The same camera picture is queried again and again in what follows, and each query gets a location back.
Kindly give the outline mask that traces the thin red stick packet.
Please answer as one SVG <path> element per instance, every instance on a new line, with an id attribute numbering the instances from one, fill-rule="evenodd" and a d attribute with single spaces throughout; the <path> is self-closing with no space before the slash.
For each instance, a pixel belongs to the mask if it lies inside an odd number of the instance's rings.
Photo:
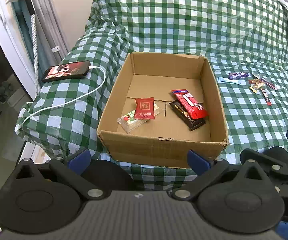
<path id="1" fill-rule="evenodd" d="M 268 106 L 272 106 L 272 103 L 271 103 L 271 101 L 270 101 L 270 98 L 269 98 L 269 94 L 267 93 L 267 91 L 265 90 L 265 89 L 260 89 L 260 91 L 261 91 L 261 93 L 263 94 L 263 97 L 264 97 L 264 99 L 265 99 L 265 101 L 266 101 L 266 104 L 268 105 Z"/>

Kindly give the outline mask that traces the dark brown snack bar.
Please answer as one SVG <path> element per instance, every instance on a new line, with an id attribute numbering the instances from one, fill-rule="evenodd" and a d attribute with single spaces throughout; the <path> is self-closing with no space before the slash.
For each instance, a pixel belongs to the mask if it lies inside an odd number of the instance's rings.
<path id="1" fill-rule="evenodd" d="M 203 118 L 193 119 L 188 114 L 188 111 L 182 106 L 179 100 L 174 100 L 173 102 L 170 102 L 169 105 L 171 106 L 175 114 L 188 126 L 188 129 L 190 131 L 194 131 L 195 129 L 200 128 L 206 123 Z"/>

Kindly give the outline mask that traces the red KitKat wrapper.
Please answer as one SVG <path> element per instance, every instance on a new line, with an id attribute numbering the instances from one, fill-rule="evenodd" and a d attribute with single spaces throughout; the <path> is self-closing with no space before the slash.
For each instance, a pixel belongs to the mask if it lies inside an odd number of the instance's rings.
<path id="1" fill-rule="evenodd" d="M 186 109 L 189 116 L 196 120 L 205 118 L 208 116 L 207 111 L 204 107 L 197 102 L 197 100 L 192 96 L 192 94 L 186 89 L 177 89 L 171 91 L 177 100 L 182 104 L 182 106 Z"/>

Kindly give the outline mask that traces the clear nut bar packet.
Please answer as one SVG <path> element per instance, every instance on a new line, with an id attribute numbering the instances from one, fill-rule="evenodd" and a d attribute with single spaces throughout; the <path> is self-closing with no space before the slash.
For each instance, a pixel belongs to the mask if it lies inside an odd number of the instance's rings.
<path id="1" fill-rule="evenodd" d="M 164 112 L 165 110 L 154 102 L 154 117 Z M 117 123 L 123 128 L 126 133 L 130 133 L 136 128 L 139 128 L 145 122 L 155 119 L 136 119 L 134 118 L 135 109 L 117 119 Z"/>

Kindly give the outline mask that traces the purple candy wrapper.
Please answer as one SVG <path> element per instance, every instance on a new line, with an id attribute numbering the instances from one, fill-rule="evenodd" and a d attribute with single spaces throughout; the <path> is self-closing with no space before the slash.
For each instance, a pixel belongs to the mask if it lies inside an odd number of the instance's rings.
<path id="1" fill-rule="evenodd" d="M 237 73 L 230 73 L 229 79 L 230 80 L 239 80 L 249 77 L 249 74 L 247 72 L 237 72 Z"/>

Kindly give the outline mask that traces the small red snack packet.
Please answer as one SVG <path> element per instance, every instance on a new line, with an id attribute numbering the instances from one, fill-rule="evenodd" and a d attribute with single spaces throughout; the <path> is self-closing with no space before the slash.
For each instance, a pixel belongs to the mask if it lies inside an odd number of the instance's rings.
<path id="1" fill-rule="evenodd" d="M 136 109 L 134 119 L 139 120 L 153 120 L 154 114 L 154 98 L 135 99 Z"/>

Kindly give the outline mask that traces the small gold wrapped candy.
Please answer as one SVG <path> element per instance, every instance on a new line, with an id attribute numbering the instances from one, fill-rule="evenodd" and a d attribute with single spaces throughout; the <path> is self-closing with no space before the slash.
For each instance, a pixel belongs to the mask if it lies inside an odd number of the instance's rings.
<path id="1" fill-rule="evenodd" d="M 254 84 L 250 85 L 249 89 L 250 89 L 252 92 L 257 93 L 258 90 L 259 90 L 261 87 L 263 87 L 263 85 L 264 85 L 264 83 L 262 83 L 262 82 L 261 82 L 261 83 L 254 83 Z"/>

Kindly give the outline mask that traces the brown cardboard box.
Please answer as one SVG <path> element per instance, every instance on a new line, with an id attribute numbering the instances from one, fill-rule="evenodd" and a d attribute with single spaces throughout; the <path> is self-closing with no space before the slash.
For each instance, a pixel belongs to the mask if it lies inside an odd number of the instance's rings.
<path id="1" fill-rule="evenodd" d="M 190 131 L 170 106 L 173 90 L 185 89 L 207 111 L 206 122 Z M 118 118 L 136 107 L 137 98 L 154 98 L 161 112 L 131 132 Z M 118 161 L 172 168 L 187 167 L 193 150 L 212 160 L 227 148 L 224 107 L 207 58 L 197 55 L 128 54 L 110 93 L 97 128 L 97 136 Z"/>

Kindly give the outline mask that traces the light blue stick packet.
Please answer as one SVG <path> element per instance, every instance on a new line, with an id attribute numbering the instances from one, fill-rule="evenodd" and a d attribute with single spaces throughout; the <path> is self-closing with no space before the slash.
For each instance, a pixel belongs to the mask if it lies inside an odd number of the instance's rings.
<path id="1" fill-rule="evenodd" d="M 240 84 L 238 80 L 232 80 L 232 79 L 228 79 L 228 78 L 225 78 L 225 77 L 218 77 L 218 81 Z"/>

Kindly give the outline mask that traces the black smartphone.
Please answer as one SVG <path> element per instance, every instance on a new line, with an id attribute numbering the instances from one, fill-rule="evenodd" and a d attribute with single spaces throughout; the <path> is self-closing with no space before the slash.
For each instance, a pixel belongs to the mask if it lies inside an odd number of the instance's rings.
<path id="1" fill-rule="evenodd" d="M 90 61 L 78 61 L 49 67 L 42 76 L 42 83 L 65 80 L 81 79 L 89 72 Z"/>

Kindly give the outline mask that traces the green white checkered cloth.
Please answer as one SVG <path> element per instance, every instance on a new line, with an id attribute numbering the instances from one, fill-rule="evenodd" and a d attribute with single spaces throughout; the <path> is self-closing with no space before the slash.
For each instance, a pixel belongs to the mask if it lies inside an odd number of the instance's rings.
<path id="1" fill-rule="evenodd" d="M 94 69 L 45 84 L 21 109 L 16 134 L 50 157 L 87 148 L 92 159 L 110 160 L 96 129 L 134 51 L 203 55 L 216 77 L 261 74 L 277 87 L 272 106 L 245 86 L 219 84 L 229 139 L 222 157 L 235 164 L 245 148 L 288 152 L 288 10 L 278 0 L 93 0 L 85 33 L 63 61 Z"/>

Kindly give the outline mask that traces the grey curtain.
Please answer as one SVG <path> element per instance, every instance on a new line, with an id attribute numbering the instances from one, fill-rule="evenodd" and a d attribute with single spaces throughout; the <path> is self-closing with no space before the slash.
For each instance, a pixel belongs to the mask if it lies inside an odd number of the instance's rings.
<path id="1" fill-rule="evenodd" d="M 40 72 L 59 64 L 69 48 L 53 0 L 31 0 L 36 12 Z"/>

